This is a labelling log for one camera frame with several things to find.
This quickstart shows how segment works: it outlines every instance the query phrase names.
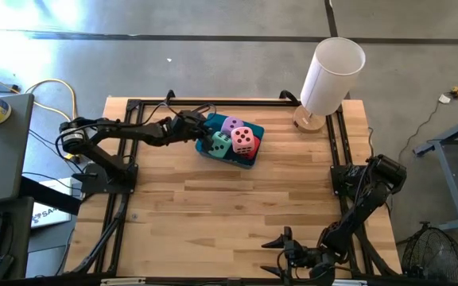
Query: dice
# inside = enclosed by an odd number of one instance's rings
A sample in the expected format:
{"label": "dice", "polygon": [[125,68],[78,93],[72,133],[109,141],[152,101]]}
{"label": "dice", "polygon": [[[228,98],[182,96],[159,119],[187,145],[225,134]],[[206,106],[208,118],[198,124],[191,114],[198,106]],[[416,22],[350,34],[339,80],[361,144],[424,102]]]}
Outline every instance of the dice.
{"label": "dice", "polygon": [[217,158],[223,158],[231,147],[231,139],[226,134],[217,131],[212,136],[213,145],[208,153]]}
{"label": "dice", "polygon": [[231,136],[232,130],[239,127],[244,127],[243,121],[241,119],[237,119],[236,117],[228,116],[226,120],[223,121],[222,129],[220,131],[227,136]]}
{"label": "dice", "polygon": [[256,136],[254,136],[254,149],[248,153],[245,153],[245,154],[241,154],[241,156],[247,160],[252,160],[254,159],[255,157],[255,153],[258,152],[258,149],[259,149],[259,145],[261,144],[261,140],[259,140],[259,138],[257,138]]}
{"label": "dice", "polygon": [[254,150],[254,134],[248,127],[238,127],[231,131],[232,149],[235,153],[244,154]]}

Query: wooden tabletop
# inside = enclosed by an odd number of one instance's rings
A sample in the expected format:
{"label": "wooden tabletop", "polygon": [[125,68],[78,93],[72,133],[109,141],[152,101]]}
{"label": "wooden tabletop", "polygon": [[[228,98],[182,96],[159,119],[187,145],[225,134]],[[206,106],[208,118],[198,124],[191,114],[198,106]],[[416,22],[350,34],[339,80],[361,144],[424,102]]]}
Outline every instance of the wooden tabletop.
{"label": "wooden tabletop", "polygon": [[[109,97],[103,116],[123,119],[128,99]],[[146,107],[144,118],[153,108]],[[340,205],[332,194],[327,128],[314,134],[298,132],[292,123],[294,110],[218,107],[220,114],[265,128],[250,170],[202,157],[192,141],[161,148],[140,143],[138,186],[130,197],[118,276],[274,277],[259,266],[276,265],[279,250],[262,249],[261,244],[277,238],[284,226],[292,227],[293,238],[301,244],[315,247],[323,228],[340,219]],[[345,100],[343,115],[353,161],[365,164],[370,148],[363,102]],[[166,116],[172,113],[159,108],[152,121]],[[333,121],[341,146],[335,117]],[[110,139],[99,145],[117,153],[118,142]],[[66,270],[75,268],[99,239],[106,205],[107,195],[94,195],[80,208]],[[401,272],[385,207],[366,221],[366,228],[383,259]],[[112,239],[104,266],[111,257]],[[363,270],[359,245],[356,249]],[[340,270],[336,275],[349,277]]]}

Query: black table leg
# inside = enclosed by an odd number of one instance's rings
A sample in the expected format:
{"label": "black table leg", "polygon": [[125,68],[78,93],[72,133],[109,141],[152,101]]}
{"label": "black table leg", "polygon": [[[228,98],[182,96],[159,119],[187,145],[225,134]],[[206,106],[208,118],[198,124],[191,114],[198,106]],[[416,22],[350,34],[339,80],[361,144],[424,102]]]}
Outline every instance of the black table leg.
{"label": "black table leg", "polygon": [[79,199],[55,191],[50,187],[46,187],[24,176],[21,178],[21,190],[19,191],[19,196],[33,197],[38,203],[55,207],[56,209],[67,212],[70,215],[79,214]]}

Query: blue metal frame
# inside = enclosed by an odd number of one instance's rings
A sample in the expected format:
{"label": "blue metal frame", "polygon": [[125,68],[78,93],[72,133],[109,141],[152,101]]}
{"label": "blue metal frame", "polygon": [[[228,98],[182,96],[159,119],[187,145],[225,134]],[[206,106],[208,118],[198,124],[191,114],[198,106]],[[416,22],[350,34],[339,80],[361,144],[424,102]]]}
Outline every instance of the blue metal frame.
{"label": "blue metal frame", "polygon": [[[444,154],[444,144],[448,143],[449,141],[453,142],[457,138],[458,124],[449,129],[448,131],[437,136],[436,139],[432,139],[428,141],[426,144],[418,146],[413,150],[413,152],[417,157],[421,157],[428,151],[436,151],[437,157],[439,158],[441,164],[441,168],[443,169],[444,177],[446,178],[446,183],[448,184],[448,188],[450,189],[450,195],[452,196],[453,203],[455,204],[455,208],[458,214],[458,187],[456,185],[455,179],[453,178],[455,174],[450,169],[450,165]],[[438,227],[441,230],[458,229],[458,219],[440,224]]]}

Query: purple dice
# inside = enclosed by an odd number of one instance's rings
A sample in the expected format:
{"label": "purple dice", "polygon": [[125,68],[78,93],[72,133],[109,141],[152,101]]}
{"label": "purple dice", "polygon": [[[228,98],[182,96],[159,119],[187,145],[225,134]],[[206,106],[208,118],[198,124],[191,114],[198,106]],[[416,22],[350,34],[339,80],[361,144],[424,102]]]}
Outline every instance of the purple dice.
{"label": "purple dice", "polygon": [[243,127],[243,121],[236,117],[229,116],[223,121],[220,131],[227,136],[231,136],[231,131],[239,127]]}

